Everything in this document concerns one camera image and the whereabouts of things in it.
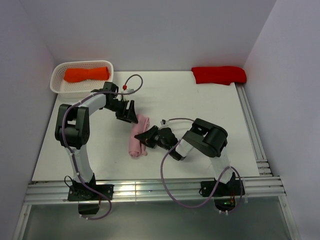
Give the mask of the pink t shirt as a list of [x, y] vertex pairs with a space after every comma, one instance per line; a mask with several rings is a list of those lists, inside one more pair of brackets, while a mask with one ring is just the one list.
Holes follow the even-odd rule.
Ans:
[[142, 134], [149, 129], [150, 119], [142, 114], [137, 114], [136, 117], [138, 123], [132, 125], [128, 143], [128, 153], [132, 158], [139, 158], [140, 156], [146, 156], [148, 154], [146, 146], [136, 139], [135, 135]]

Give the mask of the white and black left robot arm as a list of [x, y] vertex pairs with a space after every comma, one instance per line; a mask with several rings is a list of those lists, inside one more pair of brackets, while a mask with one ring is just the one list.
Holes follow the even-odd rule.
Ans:
[[112, 184], [97, 184], [90, 166], [87, 143], [90, 138], [90, 116], [98, 110], [114, 112], [116, 119], [138, 123], [134, 100], [126, 99], [116, 84], [106, 82], [77, 103], [59, 106], [54, 137], [69, 155], [73, 177], [70, 178], [69, 201], [111, 200]]

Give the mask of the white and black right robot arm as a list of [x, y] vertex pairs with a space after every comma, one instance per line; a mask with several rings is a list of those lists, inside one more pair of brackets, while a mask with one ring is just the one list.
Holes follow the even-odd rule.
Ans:
[[[190, 121], [191, 127], [177, 138], [169, 127], [173, 121]], [[166, 150], [167, 155], [176, 161], [183, 161], [193, 150], [199, 151], [211, 161], [217, 191], [227, 195], [233, 190], [235, 171], [226, 153], [228, 133], [223, 127], [200, 118], [176, 117], [163, 119], [160, 127], [154, 125], [134, 138], [147, 148]]]

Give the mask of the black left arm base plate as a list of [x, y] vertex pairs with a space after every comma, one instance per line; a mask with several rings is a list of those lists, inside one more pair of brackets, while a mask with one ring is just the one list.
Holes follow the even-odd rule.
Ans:
[[[94, 189], [96, 192], [105, 195], [109, 200], [112, 200], [114, 192], [113, 184], [98, 184], [90, 187]], [[69, 202], [98, 201], [102, 197], [96, 192], [89, 190], [82, 184], [77, 186], [71, 186], [69, 188], [67, 200]]]

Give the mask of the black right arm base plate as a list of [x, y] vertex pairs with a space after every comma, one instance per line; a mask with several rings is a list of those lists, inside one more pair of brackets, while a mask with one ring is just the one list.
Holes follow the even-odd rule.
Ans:
[[[199, 194], [202, 197], [208, 197], [212, 193], [216, 183], [217, 182], [215, 180], [201, 181]], [[213, 197], [227, 197], [231, 195], [240, 196], [241, 194], [245, 195], [245, 193], [246, 192], [245, 192], [243, 183], [240, 180], [235, 180], [233, 183], [229, 182], [227, 184], [219, 182], [212, 196]]]

